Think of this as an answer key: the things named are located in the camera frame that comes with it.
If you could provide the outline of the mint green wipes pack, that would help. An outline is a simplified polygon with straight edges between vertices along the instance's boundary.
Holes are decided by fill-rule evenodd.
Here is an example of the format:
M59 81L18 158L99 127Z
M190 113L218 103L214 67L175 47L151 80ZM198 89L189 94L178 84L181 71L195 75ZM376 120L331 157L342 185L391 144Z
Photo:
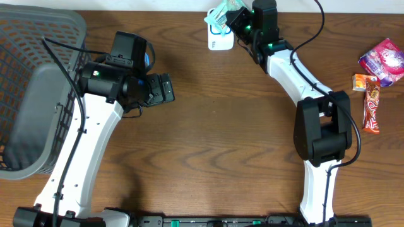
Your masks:
M237 11L241 7L247 7L243 0L223 0L207 17L204 21L211 25L221 36L227 32L228 26L226 25L228 11Z

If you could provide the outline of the orange white tissue pack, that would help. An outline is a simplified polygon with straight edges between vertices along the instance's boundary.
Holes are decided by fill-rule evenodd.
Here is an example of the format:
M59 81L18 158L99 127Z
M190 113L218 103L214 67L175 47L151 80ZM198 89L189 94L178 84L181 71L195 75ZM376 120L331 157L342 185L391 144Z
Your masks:
M366 79L365 74L354 74L352 76L352 89L354 91L365 91L366 90Z

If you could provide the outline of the red purple pad pack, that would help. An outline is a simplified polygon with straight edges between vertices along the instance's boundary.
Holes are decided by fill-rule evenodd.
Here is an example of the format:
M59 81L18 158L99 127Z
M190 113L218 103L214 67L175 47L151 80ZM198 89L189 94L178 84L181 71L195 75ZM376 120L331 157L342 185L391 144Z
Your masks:
M358 61L382 87L389 87L403 77L403 51L389 38L366 52Z

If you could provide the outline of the red orange chocolate bar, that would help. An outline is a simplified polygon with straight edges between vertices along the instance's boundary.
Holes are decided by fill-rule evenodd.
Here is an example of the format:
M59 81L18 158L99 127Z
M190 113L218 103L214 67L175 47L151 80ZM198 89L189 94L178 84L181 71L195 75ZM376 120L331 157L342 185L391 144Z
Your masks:
M363 130L373 134L380 134L376 113L379 106L380 83L376 79L366 78L364 99Z

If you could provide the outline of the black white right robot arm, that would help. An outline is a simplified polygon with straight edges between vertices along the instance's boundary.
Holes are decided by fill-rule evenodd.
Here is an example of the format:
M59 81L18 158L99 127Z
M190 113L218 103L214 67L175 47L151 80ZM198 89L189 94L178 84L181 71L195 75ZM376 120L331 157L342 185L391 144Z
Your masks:
M299 211L308 226L336 226L336 173L352 145L350 99L317 80L280 36L275 1L254 1L226 12L226 24L246 45L255 63L275 79L296 106L294 146L304 161L304 195Z

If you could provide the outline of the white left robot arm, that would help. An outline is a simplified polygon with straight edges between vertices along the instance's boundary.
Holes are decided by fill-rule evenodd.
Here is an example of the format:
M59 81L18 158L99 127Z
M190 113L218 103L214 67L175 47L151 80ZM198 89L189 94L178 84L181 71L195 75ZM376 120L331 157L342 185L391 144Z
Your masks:
M56 165L33 207L19 207L13 226L136 226L130 212L91 212L92 192L107 143L117 123L134 108L175 99L170 75L145 66L88 62L78 81L81 93Z

